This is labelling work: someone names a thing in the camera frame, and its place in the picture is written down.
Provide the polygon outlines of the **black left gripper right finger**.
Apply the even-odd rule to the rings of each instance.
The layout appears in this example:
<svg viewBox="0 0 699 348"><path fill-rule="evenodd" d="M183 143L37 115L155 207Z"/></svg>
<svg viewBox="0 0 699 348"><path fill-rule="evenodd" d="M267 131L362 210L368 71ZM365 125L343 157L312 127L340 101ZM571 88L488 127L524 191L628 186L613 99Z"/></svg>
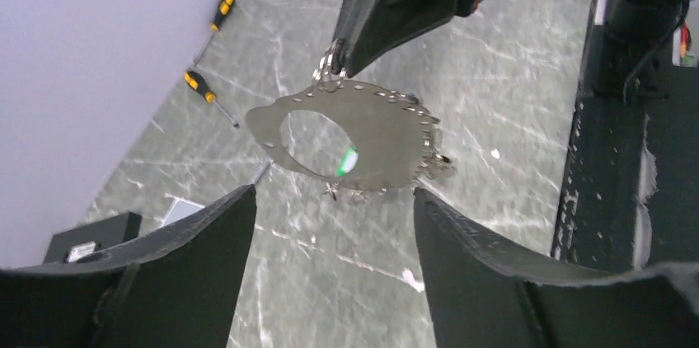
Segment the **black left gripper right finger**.
<svg viewBox="0 0 699 348"><path fill-rule="evenodd" d="M557 261L414 191L439 347L695 347L698 266L609 274Z"/></svg>

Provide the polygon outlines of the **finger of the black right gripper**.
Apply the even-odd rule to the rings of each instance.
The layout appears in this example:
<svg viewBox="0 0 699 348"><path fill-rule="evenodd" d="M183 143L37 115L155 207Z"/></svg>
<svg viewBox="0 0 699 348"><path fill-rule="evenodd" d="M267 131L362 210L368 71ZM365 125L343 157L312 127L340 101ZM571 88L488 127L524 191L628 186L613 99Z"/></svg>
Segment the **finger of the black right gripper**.
<svg viewBox="0 0 699 348"><path fill-rule="evenodd" d="M457 0L343 0L331 71L353 77L373 61L450 21Z"/></svg>

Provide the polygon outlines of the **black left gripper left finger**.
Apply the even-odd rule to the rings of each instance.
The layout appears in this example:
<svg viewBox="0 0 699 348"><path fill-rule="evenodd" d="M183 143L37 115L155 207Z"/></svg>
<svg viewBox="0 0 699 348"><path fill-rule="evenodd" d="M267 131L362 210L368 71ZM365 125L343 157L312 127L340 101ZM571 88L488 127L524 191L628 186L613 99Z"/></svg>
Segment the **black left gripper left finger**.
<svg viewBox="0 0 699 348"><path fill-rule="evenodd" d="M4 347L224 347L256 225L246 185L72 263L3 270Z"/></svg>

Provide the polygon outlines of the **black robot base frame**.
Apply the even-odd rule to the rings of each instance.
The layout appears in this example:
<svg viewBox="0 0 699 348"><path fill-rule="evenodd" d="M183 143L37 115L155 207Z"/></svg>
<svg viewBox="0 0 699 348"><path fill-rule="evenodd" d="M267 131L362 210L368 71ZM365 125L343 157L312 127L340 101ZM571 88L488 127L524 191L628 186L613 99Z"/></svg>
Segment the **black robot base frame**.
<svg viewBox="0 0 699 348"><path fill-rule="evenodd" d="M592 0L550 254L698 260L698 0Z"/></svg>

